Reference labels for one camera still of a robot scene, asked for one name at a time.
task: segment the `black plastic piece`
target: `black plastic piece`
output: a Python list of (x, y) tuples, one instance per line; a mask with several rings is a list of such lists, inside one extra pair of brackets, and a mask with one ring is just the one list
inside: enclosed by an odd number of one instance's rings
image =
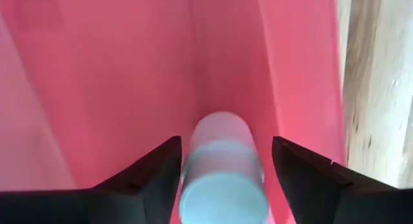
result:
[(181, 158), (181, 138), (175, 136), (93, 188), (0, 192), (0, 223), (167, 224)]
[(413, 223), (413, 190), (368, 178), (282, 137), (272, 159), (298, 224)]

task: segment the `wooden surface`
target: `wooden surface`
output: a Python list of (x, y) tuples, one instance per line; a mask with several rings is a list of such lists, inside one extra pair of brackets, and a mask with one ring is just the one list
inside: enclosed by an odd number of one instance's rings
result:
[(337, 30), (339, 36), (340, 85), (343, 88), (347, 55), (348, 26), (350, 24), (351, 0), (336, 0)]
[(413, 0), (352, 0), (345, 67), (351, 169), (413, 185)]

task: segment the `cylinder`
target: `cylinder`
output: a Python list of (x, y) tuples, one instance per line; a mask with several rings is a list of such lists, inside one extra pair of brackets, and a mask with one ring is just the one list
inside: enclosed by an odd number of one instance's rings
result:
[(216, 112), (197, 124), (182, 172), (183, 224), (266, 222), (263, 167), (249, 127), (237, 115)]

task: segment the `wooden board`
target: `wooden board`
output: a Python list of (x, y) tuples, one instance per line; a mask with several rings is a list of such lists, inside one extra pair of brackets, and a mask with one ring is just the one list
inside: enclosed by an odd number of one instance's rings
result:
[(348, 33), (348, 165), (397, 187), (410, 181), (412, 8), (413, 0), (352, 0)]
[(343, 89), (346, 55), (348, 26), (350, 24), (351, 0), (336, 0), (337, 8), (337, 30), (339, 37), (339, 60), (340, 60), (340, 85)]

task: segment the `pink surface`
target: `pink surface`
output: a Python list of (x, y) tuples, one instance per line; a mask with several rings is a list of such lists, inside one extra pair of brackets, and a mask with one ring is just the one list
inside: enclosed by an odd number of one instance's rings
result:
[(0, 190), (73, 188), (1, 16), (0, 46)]
[(250, 126), (276, 223), (289, 211), (272, 136), (343, 162), (334, 0), (0, 1), (78, 187), (171, 135), (186, 150), (218, 110)]

